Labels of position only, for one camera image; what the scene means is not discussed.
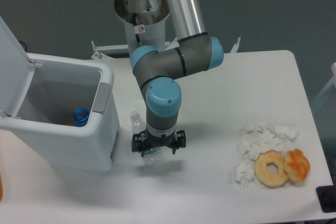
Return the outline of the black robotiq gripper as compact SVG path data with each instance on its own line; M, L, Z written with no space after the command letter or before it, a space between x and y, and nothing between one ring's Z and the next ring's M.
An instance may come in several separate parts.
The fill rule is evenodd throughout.
M175 155L176 151L180 148L186 148L186 135L184 130L177 131L175 134L170 135L161 134L154 136L150 132L145 134L133 134L131 140L132 152L139 152L141 157L145 156L145 152L155 147L166 146L172 150Z

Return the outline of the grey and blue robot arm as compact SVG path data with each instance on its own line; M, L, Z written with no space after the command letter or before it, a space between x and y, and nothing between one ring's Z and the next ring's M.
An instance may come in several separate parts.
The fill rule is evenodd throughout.
M220 66L221 42L208 35L198 0L115 0L114 9L129 31L130 64L146 105L145 132L133 135L132 151L184 148L177 79Z

